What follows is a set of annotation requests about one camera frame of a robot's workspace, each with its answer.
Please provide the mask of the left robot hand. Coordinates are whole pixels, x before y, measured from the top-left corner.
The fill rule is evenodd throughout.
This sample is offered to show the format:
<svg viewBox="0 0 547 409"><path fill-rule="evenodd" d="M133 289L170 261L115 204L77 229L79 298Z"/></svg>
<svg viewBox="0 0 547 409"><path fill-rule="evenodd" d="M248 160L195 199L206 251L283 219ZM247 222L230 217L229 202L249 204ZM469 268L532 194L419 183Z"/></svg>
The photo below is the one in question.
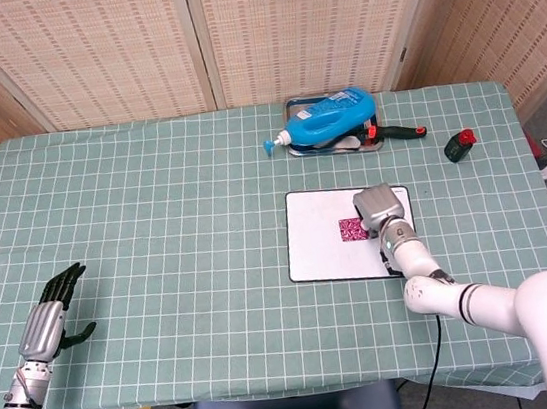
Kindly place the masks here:
<svg viewBox="0 0 547 409"><path fill-rule="evenodd" d="M74 263L44 286L22 333L18 352L24 360L50 363L62 350L82 344L94 333L96 322L90 322L81 332L72 336L67 336L65 330L66 313L75 285L85 270L85 265Z"/></svg>

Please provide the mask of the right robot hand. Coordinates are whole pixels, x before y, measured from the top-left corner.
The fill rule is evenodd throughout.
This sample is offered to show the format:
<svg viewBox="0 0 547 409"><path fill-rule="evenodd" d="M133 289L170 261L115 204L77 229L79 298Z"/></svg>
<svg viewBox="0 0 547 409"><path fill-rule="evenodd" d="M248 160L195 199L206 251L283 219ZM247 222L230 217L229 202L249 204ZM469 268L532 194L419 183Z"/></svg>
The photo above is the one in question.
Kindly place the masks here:
<svg viewBox="0 0 547 409"><path fill-rule="evenodd" d="M369 238L377 237L383 224L390 218L405 216L403 204L385 183L365 188L354 194L352 199L362 229Z"/></svg>

